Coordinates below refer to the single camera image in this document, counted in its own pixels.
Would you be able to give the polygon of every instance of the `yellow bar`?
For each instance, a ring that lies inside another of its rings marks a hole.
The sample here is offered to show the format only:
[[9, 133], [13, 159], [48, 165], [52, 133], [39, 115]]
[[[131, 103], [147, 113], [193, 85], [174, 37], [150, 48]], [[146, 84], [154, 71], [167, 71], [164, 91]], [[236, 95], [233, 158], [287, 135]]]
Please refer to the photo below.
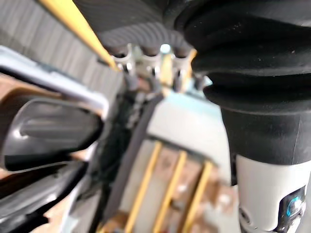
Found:
[[202, 199], [202, 195], [208, 182], [212, 167], [213, 165], [211, 162], [205, 162], [198, 186], [194, 192], [193, 199], [186, 216], [185, 224], [182, 228], [182, 233], [188, 233], [192, 226], [192, 223], [195, 218], [195, 213]]
[[97, 226], [96, 233], [106, 233], [106, 230], [105, 230], [104, 225], [102, 223], [100, 223]]
[[132, 232], [134, 223], [136, 221], [136, 218], [137, 218], [140, 206], [142, 204], [143, 198], [146, 194], [148, 184], [149, 184], [149, 181], [151, 179], [152, 172], [155, 168], [156, 161], [157, 161], [157, 158], [160, 154], [161, 149], [162, 149], [162, 143], [157, 141], [155, 143], [155, 149], [152, 152], [151, 158], [149, 160], [149, 163], [148, 163], [147, 168], [145, 170], [144, 176], [142, 178], [142, 182], [141, 182], [139, 190], [137, 192], [137, 195], [136, 195], [133, 207], [131, 209], [130, 215], [129, 215], [128, 220], [126, 222], [126, 225], [124, 228], [125, 233], [131, 233]]
[[191, 80], [191, 77], [192, 77], [191, 62], [195, 58], [195, 56], [196, 56], [196, 50], [192, 49], [191, 52], [190, 52], [190, 55], [189, 55], [189, 68], [188, 68], [187, 74], [185, 75], [184, 80], [183, 80], [183, 84], [182, 84], [182, 88], [181, 88], [181, 93], [186, 92], [187, 89], [189, 88], [189, 83], [190, 83], [190, 80]]
[[166, 191], [163, 202], [161, 204], [159, 213], [158, 213], [157, 218], [155, 220], [153, 233], [159, 233], [161, 230], [163, 219], [164, 219], [165, 214], [169, 208], [170, 201], [172, 199], [172, 196], [173, 196], [174, 191], [176, 189], [176, 186], [178, 184], [178, 181], [179, 181], [181, 172], [184, 168], [184, 165], [186, 163], [186, 160], [187, 160], [187, 153], [185, 151], [181, 151], [180, 156], [179, 156], [178, 161], [177, 161], [177, 164], [176, 164], [176, 167], [175, 167], [174, 174], [172, 175], [168, 189]]
[[97, 55], [113, 69], [118, 70], [109, 53], [103, 48], [89, 24], [72, 0], [39, 0], [60, 21], [84, 41]]

